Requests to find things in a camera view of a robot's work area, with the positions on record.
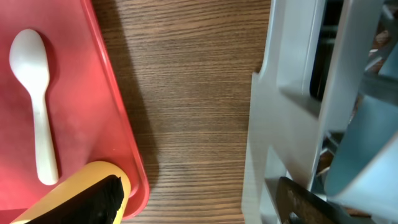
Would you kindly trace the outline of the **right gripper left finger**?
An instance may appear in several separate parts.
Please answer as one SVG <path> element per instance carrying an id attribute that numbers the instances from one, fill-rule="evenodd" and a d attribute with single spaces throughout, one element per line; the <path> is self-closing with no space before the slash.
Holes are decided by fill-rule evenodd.
<path id="1" fill-rule="evenodd" d="M 40 202 L 24 212 L 25 223 L 112 224 L 121 222 L 124 189 L 120 177 L 109 175 L 58 204 Z"/>

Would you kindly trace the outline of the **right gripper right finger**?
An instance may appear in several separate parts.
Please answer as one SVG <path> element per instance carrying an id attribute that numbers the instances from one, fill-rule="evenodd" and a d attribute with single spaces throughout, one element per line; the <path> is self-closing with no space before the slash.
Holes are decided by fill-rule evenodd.
<path id="1" fill-rule="evenodd" d="M 352 217 L 287 177 L 278 181 L 276 204 L 282 224 L 367 224 L 369 217 Z"/>

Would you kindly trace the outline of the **yellow cup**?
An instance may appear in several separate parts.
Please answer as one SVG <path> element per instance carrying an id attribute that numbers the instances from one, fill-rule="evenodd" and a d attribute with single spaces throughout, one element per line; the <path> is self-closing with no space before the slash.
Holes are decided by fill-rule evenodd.
<path id="1" fill-rule="evenodd" d="M 24 211 L 13 223 L 27 223 L 55 207 L 61 205 L 82 191 L 88 189 L 109 175 L 115 175 L 121 179 L 124 198 L 120 209 L 117 211 L 115 223 L 121 223 L 126 209 L 128 196 L 131 192 L 131 183 L 126 173 L 118 166 L 105 161 L 91 162 L 71 175 L 68 179 L 57 185 L 37 203 Z"/>

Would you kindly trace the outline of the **blue bowl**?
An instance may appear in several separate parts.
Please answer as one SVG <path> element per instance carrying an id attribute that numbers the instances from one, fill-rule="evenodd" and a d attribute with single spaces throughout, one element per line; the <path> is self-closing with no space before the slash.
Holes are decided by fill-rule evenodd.
<path id="1" fill-rule="evenodd" d="M 397 106 L 365 97 L 326 181 L 328 200 L 397 221 Z"/>

